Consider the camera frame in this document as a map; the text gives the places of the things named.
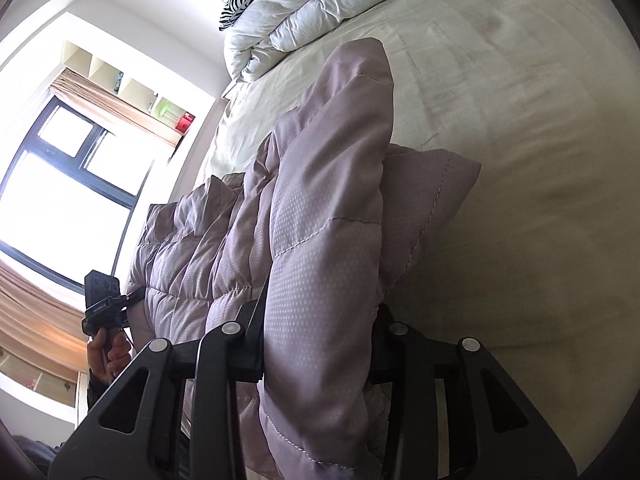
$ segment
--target bed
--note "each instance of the bed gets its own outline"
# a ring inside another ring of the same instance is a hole
[[[479,338],[583,471],[640,387],[638,23],[633,0],[386,0],[236,82],[196,184],[246,170],[338,45],[379,39],[392,141],[482,163],[394,315]]]

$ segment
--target wall shelf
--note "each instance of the wall shelf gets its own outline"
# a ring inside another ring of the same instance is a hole
[[[157,95],[127,73],[122,74],[120,86],[116,90],[120,70],[70,41],[64,43],[62,64],[171,128],[175,128],[178,120],[186,113],[186,110]]]

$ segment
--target person's hand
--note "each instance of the person's hand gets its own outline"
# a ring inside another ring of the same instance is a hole
[[[107,354],[109,364],[104,368],[102,361],[102,347],[107,342],[107,331],[101,328],[86,346],[86,357],[89,368],[96,379],[108,384],[112,378],[117,377],[131,362],[131,345],[124,332],[120,331],[111,341],[111,350]]]

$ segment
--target metal rivet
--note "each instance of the metal rivet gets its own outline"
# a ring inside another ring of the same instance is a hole
[[[467,352],[477,352],[480,349],[480,342],[478,341],[478,339],[467,337],[462,340],[462,348],[464,348]]]
[[[149,343],[149,349],[152,352],[161,352],[162,350],[165,350],[167,346],[169,346],[169,343],[166,341],[166,339],[162,338],[154,339],[151,343]]]
[[[407,332],[409,332],[409,329],[404,323],[392,323],[391,325],[389,325],[389,332],[391,332],[393,335],[405,335]]]
[[[240,326],[239,323],[235,321],[229,321],[228,323],[225,323],[222,326],[222,333],[227,335],[233,335],[240,332],[241,329],[242,327]]]

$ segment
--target white duvet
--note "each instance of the white duvet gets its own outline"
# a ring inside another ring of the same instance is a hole
[[[257,80],[289,52],[382,1],[255,0],[225,38],[225,62],[231,79]]]

